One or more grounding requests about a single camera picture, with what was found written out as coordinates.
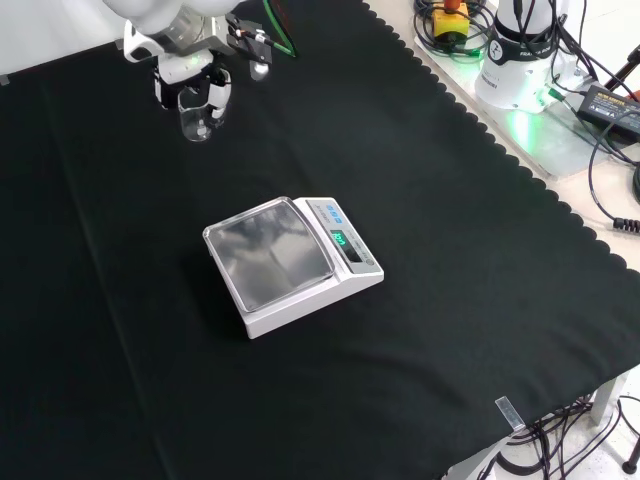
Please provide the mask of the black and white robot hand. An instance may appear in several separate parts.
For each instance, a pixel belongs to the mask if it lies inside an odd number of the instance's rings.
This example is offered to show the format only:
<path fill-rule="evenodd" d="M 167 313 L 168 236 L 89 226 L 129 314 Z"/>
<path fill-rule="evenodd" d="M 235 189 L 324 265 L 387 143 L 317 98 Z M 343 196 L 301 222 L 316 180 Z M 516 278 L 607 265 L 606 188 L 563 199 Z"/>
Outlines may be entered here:
<path fill-rule="evenodd" d="M 163 55 L 153 70 L 156 99 L 164 110 L 178 112 L 183 136 L 204 142 L 224 122 L 231 75 L 210 50 L 188 56 Z"/>

